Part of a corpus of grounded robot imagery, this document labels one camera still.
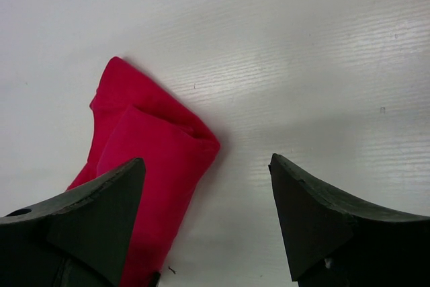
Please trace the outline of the red t shirt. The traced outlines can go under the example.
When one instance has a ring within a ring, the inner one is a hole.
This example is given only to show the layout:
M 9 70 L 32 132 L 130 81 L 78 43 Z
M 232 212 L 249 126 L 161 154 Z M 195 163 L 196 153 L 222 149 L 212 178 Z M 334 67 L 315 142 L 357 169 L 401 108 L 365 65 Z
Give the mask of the red t shirt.
M 148 286 L 161 271 L 220 143 L 193 112 L 118 57 L 108 62 L 90 107 L 93 140 L 72 186 L 135 157 L 144 161 L 142 198 L 121 285 Z

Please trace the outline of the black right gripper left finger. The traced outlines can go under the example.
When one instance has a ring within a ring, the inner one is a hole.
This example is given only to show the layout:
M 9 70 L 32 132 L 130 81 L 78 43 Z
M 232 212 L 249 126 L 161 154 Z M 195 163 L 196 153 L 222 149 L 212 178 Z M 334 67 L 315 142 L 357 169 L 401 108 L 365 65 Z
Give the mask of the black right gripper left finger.
M 145 173 L 135 158 L 1 217 L 1 285 L 118 286 Z

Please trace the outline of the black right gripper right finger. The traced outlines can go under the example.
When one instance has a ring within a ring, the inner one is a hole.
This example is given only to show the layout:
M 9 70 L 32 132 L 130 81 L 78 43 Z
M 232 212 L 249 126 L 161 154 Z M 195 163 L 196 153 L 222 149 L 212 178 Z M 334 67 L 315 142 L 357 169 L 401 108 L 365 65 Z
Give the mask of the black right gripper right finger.
M 282 155 L 269 164 L 291 279 L 299 286 L 428 286 L 429 218 L 367 202 Z

